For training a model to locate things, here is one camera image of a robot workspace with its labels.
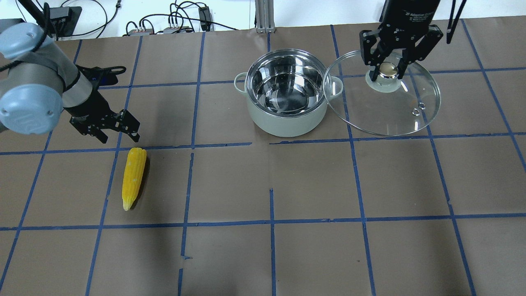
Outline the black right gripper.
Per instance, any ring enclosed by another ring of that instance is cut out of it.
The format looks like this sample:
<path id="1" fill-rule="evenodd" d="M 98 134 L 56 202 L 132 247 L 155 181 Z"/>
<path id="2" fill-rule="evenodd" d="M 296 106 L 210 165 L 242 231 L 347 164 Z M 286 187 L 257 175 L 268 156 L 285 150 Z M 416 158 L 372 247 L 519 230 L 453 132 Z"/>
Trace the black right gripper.
<path id="1" fill-rule="evenodd" d="M 430 25 L 439 3 L 439 0 L 385 1 L 379 29 L 359 33 L 363 63 L 374 67 L 369 75 L 372 82 L 380 74 L 380 65 L 391 54 L 385 42 L 410 40 L 409 46 L 402 50 L 398 79 L 403 79 L 409 65 L 423 61 L 431 53 L 443 36 L 437 25 Z"/>

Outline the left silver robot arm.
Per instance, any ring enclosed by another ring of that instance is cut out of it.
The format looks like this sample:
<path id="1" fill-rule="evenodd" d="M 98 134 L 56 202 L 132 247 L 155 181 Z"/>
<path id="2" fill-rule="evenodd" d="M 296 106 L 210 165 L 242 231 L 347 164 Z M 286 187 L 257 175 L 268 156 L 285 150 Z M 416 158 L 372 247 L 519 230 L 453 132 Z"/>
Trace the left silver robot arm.
<path id="1" fill-rule="evenodd" d="M 138 142 L 139 121 L 126 109 L 111 110 L 100 94 L 100 86 L 113 86 L 124 66 L 83 67 L 76 65 L 43 28 L 18 23 L 1 33 L 1 53 L 9 62 L 1 67 L 1 131 L 45 134 L 58 125 L 63 111 L 81 134 L 107 142 L 105 130 L 128 135 Z"/>

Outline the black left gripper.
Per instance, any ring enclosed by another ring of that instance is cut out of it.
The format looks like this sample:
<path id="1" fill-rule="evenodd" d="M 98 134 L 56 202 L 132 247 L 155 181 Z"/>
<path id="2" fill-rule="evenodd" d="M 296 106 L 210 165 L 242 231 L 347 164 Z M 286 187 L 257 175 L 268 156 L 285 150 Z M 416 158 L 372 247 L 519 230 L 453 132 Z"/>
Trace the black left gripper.
<path id="1" fill-rule="evenodd" d="M 100 127 L 119 131 L 128 135 L 135 143 L 139 142 L 139 120 L 127 109 L 122 109 L 117 114 L 113 112 L 107 100 L 98 90 L 92 90 L 83 103 L 66 107 L 65 111 L 71 115 L 70 123 L 81 135 L 96 137 L 100 143 L 107 143 L 108 141 L 107 135 L 103 133 Z M 112 118 L 114 115 L 116 122 L 103 120 Z"/>

